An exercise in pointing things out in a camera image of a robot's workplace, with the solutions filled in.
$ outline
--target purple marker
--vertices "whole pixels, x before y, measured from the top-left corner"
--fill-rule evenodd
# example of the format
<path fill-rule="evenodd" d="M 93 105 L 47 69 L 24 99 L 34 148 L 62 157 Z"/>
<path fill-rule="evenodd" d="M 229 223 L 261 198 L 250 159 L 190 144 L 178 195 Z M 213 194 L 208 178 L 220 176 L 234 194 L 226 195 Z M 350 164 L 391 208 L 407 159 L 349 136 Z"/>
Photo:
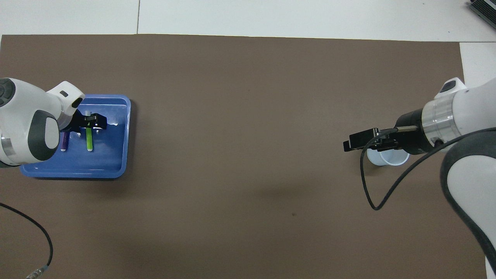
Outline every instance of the purple marker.
<path fill-rule="evenodd" d="M 62 152 L 65 152 L 67 150 L 67 146 L 69 145 L 69 135 L 70 132 L 63 132 L 62 134 L 62 146 L 61 146 Z"/>

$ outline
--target marker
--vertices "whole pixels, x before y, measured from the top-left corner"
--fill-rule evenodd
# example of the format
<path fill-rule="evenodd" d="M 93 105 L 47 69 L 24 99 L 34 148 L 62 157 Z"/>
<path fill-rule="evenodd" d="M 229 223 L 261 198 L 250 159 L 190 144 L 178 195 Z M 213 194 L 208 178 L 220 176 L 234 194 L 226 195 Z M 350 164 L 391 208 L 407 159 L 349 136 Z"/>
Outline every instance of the marker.
<path fill-rule="evenodd" d="M 86 115 L 91 115 L 90 111 L 85 112 Z M 86 128 L 86 149 L 89 152 L 93 151 L 93 135 L 91 134 L 91 128 Z"/>
<path fill-rule="evenodd" d="M 69 146 L 69 135 L 70 135 L 70 132 L 63 132 L 62 133 L 62 146 L 61 146 L 62 152 L 65 152 L 67 150 L 67 147 Z"/>

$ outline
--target black cable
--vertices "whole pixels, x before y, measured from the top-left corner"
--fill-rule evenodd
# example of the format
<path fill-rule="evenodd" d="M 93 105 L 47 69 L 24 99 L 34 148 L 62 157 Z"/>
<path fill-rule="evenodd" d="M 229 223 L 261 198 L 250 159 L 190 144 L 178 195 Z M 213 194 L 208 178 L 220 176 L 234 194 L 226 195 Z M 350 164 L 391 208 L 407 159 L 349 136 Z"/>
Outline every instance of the black cable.
<path fill-rule="evenodd" d="M 367 142 L 367 144 L 365 144 L 364 146 L 364 149 L 362 150 L 362 154 L 360 155 L 360 174 L 362 176 L 362 184 L 364 186 L 364 191 L 365 191 L 365 196 L 367 197 L 367 201 L 369 202 L 369 205 L 371 206 L 371 208 L 373 210 L 379 210 L 381 209 L 384 204 L 386 203 L 386 201 L 389 199 L 389 197 L 391 196 L 391 194 L 393 193 L 394 189 L 396 189 L 396 187 L 398 187 L 398 184 L 400 184 L 400 182 L 405 178 L 405 176 L 407 176 L 416 166 L 418 166 L 420 163 L 422 163 L 423 161 L 425 161 L 427 158 L 431 157 L 432 155 L 436 154 L 437 152 L 439 152 L 440 150 L 466 138 L 466 137 L 469 137 L 473 134 L 477 134 L 477 133 L 482 133 L 482 132 L 490 132 L 490 131 L 496 131 L 496 127 L 494 128 L 488 128 L 488 129 L 482 129 L 482 130 L 478 130 L 478 131 L 475 131 L 475 132 L 471 132 L 471 133 L 468 133 L 468 134 L 465 134 L 463 136 L 460 136 L 460 137 L 457 137 L 455 139 L 452 139 L 446 143 L 443 143 L 439 146 L 436 146 L 434 147 L 433 150 L 427 152 L 424 156 L 422 156 L 421 158 L 419 158 L 417 161 L 415 161 L 411 166 L 409 166 L 399 177 L 398 179 L 396 179 L 396 181 L 393 183 L 393 185 L 391 186 L 391 188 L 389 188 L 389 191 L 387 191 L 386 195 L 384 196 L 384 198 L 382 199 L 382 201 L 380 202 L 380 204 L 378 206 L 375 206 L 371 200 L 371 197 L 369 195 L 369 191 L 367 189 L 367 184 L 365 183 L 365 174 L 364 174 L 364 156 L 365 156 L 365 152 L 367 151 L 367 149 L 372 145 L 372 143 L 374 141 L 376 141 L 377 139 L 385 136 L 385 135 L 388 135 L 388 134 L 391 134 L 391 133 L 395 133 L 397 132 L 398 129 L 397 128 L 392 128 L 392 129 L 386 129 L 386 130 L 382 130 L 381 133 L 379 133 L 377 136 L 375 136 L 374 138 L 372 138 L 369 142 Z"/>
<path fill-rule="evenodd" d="M 48 240 L 48 245 L 50 246 L 50 256 L 48 257 L 48 262 L 47 262 L 47 266 L 49 266 L 50 263 L 52 262 L 52 257 L 54 255 L 54 246 L 52 245 L 52 240 L 50 239 L 50 236 L 48 235 L 47 230 L 45 230 L 45 228 L 42 225 L 40 225 L 37 221 L 35 221 L 33 218 L 31 218 L 28 215 L 20 212 L 19 210 L 15 209 L 15 208 L 12 208 L 12 207 L 10 207 L 10 206 L 8 206 L 6 204 L 3 204 L 3 203 L 0 203 L 0 206 L 1 207 L 4 207 L 4 208 L 6 208 L 6 209 L 8 209 L 8 210 L 10 210 L 10 211 L 12 211 L 14 213 L 17 213 L 17 214 L 21 215 L 22 217 L 24 217 L 26 219 L 28 219 L 31 223 L 35 224 L 43 232 L 43 234 L 45 235 L 45 237 Z"/>

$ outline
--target white floor tile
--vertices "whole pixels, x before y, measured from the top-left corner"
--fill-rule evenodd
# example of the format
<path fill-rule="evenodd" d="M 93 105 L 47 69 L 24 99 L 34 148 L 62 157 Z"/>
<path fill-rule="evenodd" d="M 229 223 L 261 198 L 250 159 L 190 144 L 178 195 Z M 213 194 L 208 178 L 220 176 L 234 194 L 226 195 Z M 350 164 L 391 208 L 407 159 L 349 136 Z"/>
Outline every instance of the white floor tile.
<path fill-rule="evenodd" d="M 490 41 L 467 0 L 141 0 L 139 33 Z"/>
<path fill-rule="evenodd" d="M 460 43 L 465 85 L 474 87 L 496 78 L 496 43 Z"/>
<path fill-rule="evenodd" d="M 0 34 L 135 34 L 139 0 L 2 0 Z"/>

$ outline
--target green marker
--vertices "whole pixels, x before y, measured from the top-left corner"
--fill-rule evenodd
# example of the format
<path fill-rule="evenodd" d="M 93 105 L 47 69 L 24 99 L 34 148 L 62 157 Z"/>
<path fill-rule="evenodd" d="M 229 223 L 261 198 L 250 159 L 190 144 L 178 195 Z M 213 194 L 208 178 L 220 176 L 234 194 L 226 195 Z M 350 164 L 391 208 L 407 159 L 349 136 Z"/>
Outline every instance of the green marker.
<path fill-rule="evenodd" d="M 91 128 L 86 128 L 86 149 L 89 152 L 93 151 L 93 135 L 91 134 Z"/>

